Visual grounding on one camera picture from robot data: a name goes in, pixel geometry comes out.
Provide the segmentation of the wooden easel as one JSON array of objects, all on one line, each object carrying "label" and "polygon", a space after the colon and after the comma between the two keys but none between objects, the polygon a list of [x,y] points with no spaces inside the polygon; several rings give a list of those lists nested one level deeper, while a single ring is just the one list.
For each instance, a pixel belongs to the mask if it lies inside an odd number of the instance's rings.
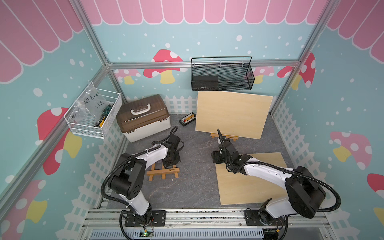
[{"label": "wooden easel", "polygon": [[147,176],[149,177],[149,182],[152,182],[154,176],[161,176],[162,180],[165,180],[167,175],[175,175],[175,178],[179,178],[180,168],[176,165],[173,165],[171,168],[166,169],[164,165],[162,165],[161,169],[156,169],[156,164],[151,165],[150,169],[147,171]]},{"label": "wooden easel", "polygon": [[[236,142],[239,139],[239,137],[231,136],[231,135],[223,135],[223,137],[226,138],[226,139],[231,139],[234,142]],[[212,139],[219,138],[219,135],[217,133],[211,133],[211,138]]]}]

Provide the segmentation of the plywood board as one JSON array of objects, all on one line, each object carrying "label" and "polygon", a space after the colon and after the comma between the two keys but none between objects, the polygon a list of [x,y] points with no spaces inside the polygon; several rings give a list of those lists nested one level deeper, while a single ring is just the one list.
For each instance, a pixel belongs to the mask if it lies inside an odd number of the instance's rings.
[{"label": "plywood board", "polygon": [[216,164],[220,203],[222,206],[251,205],[263,203],[268,199],[287,196],[283,188],[258,177],[233,174],[225,164]]},{"label": "plywood board", "polygon": [[273,97],[233,93],[199,92],[196,131],[261,139]]}]

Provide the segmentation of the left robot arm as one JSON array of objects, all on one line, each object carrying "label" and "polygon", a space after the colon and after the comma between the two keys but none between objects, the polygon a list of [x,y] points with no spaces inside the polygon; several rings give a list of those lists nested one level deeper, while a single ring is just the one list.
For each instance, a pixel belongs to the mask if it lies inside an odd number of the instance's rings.
[{"label": "left robot arm", "polygon": [[152,142],[150,149],[134,155],[122,154],[117,166],[102,183],[103,198],[129,207],[135,222],[142,226],[149,225],[154,218],[151,204],[142,193],[146,169],[159,161],[166,169],[181,161],[183,148],[179,147],[181,139],[176,136],[177,129],[177,126],[173,127],[165,139]]}]

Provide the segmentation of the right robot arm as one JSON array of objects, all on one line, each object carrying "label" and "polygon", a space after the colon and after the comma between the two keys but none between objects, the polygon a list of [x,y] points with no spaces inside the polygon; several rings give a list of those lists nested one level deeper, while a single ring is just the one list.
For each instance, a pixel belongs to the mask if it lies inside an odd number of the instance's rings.
[{"label": "right robot arm", "polygon": [[300,215],[312,219],[316,213],[338,210],[342,199],[330,185],[320,181],[305,167],[278,167],[250,155],[239,154],[233,143],[218,132],[219,150],[212,152],[215,164],[225,164],[228,172],[257,177],[281,187],[284,198],[267,199],[257,211],[259,221],[269,226],[280,217]]}]

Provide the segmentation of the black bit set case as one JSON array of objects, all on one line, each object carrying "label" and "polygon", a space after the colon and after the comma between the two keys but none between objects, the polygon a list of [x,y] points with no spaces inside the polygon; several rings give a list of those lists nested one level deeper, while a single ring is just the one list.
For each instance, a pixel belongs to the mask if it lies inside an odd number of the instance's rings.
[{"label": "black bit set case", "polygon": [[181,119],[179,119],[179,123],[185,127],[186,125],[192,123],[193,121],[195,121],[197,118],[196,114],[195,113],[190,113],[184,117],[182,117]]}]

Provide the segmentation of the brown lid tool box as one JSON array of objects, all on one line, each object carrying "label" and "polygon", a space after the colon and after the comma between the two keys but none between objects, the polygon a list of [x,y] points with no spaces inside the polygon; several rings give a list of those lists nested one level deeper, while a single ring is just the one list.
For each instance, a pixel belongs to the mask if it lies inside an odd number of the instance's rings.
[{"label": "brown lid tool box", "polygon": [[170,113],[161,95],[122,105],[116,119],[121,132],[130,143],[171,127]]}]

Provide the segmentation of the black box in basket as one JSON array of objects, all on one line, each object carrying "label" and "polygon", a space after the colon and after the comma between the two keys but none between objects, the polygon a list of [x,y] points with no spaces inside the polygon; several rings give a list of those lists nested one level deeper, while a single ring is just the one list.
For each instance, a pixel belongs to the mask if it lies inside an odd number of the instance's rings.
[{"label": "black box in basket", "polygon": [[218,76],[194,76],[192,77],[191,84],[193,92],[219,90]]}]

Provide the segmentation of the green yellow screwdriver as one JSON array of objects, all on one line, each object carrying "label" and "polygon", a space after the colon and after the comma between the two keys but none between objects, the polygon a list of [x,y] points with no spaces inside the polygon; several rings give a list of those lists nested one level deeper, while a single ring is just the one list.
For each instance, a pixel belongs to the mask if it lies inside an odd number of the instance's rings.
[{"label": "green yellow screwdriver", "polygon": [[107,105],[104,108],[104,110],[102,111],[102,115],[101,115],[100,119],[94,124],[94,127],[101,128],[103,126],[106,118],[108,117],[109,113],[111,112],[111,109],[112,109],[111,105]]}]

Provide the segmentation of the clear plastic bag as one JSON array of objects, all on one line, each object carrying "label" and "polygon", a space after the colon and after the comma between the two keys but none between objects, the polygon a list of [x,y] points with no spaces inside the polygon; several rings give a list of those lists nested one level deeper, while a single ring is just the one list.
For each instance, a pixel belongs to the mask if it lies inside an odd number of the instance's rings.
[{"label": "clear plastic bag", "polygon": [[102,96],[102,93],[89,84],[84,92],[74,103],[74,111],[71,114],[71,120],[76,123],[92,118],[98,121],[104,108],[109,105],[108,101]]}]

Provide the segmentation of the black mesh wall basket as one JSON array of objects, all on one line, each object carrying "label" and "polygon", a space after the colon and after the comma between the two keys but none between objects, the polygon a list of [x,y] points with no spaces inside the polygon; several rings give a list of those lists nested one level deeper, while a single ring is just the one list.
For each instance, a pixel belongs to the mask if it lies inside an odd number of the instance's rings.
[{"label": "black mesh wall basket", "polygon": [[218,76],[218,91],[250,91],[255,83],[252,57],[191,58],[191,81],[194,76]]}]

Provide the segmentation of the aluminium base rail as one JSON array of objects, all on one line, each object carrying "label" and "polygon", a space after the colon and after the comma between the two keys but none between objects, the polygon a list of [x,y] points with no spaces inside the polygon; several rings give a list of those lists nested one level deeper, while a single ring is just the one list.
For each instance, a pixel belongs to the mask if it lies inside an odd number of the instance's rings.
[{"label": "aluminium base rail", "polygon": [[249,226],[245,210],[166,209],[162,227],[125,227],[132,240],[335,240],[324,214],[313,219],[291,216],[270,226]]}]

